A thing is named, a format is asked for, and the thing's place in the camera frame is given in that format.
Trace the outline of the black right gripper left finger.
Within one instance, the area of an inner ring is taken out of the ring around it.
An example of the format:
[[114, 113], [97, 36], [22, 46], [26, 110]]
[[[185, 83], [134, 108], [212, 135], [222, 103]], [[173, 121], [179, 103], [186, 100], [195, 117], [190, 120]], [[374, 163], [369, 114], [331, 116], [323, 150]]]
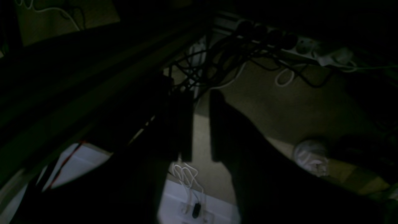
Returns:
[[165, 78], [160, 107], [137, 139], [149, 162], [191, 162], [193, 160], [193, 92]]

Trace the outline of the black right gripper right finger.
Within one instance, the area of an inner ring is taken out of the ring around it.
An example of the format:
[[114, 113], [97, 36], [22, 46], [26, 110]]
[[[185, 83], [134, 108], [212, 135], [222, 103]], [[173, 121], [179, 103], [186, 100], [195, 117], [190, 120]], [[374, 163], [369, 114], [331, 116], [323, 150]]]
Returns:
[[212, 159], [232, 178], [242, 224], [382, 224], [371, 200], [359, 197], [298, 167], [254, 124], [210, 92]]

